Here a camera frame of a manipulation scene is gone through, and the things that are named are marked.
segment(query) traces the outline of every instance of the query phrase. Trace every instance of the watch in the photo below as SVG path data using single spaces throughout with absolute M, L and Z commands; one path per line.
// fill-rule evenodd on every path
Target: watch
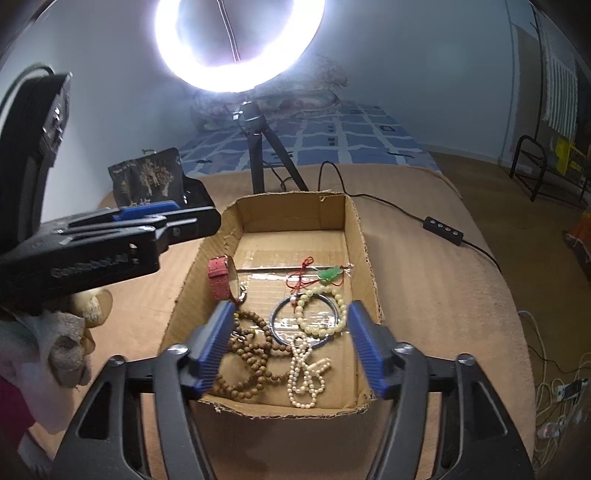
M 246 288 L 238 280 L 234 260 L 229 255 L 212 258 L 207 264 L 207 276 L 216 300 L 230 300 L 237 305 L 246 300 Z

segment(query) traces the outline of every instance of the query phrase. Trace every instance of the red watch strap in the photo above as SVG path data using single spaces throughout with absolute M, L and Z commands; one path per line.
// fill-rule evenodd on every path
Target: red watch strap
M 238 302 L 230 288 L 231 277 L 237 277 L 232 257 L 224 256 L 212 258 L 207 264 L 207 276 L 209 277 L 213 297 L 216 300 L 231 300 L 234 303 Z

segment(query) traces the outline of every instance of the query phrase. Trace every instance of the carpet floor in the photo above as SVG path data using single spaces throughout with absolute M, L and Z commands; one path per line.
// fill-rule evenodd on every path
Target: carpet floor
M 530 202 L 522 187 L 497 165 L 432 155 L 462 194 L 501 265 L 517 309 L 535 317 L 547 358 L 564 371 L 576 369 L 581 355 L 591 351 L 591 286 L 562 232 L 578 222 L 582 211 L 543 197 Z M 522 316 L 522 324 L 527 343 L 541 353 L 532 322 Z M 538 384 L 543 363 L 531 350 L 530 357 Z M 553 378 L 570 382 L 573 374 L 562 374 L 548 363 L 546 381 Z

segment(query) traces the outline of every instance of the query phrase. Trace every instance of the black bag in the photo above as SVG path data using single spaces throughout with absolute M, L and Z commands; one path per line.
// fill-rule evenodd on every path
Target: black bag
M 183 167 L 176 148 L 109 167 L 117 207 L 173 200 L 185 207 Z

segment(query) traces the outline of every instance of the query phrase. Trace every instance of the power strip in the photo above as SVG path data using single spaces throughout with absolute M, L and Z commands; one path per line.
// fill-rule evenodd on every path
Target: power strip
M 588 378 L 582 378 L 581 380 L 577 380 L 576 382 L 567 385 L 559 385 L 556 387 L 556 401 L 561 402 L 578 397 L 581 390 L 588 382 Z

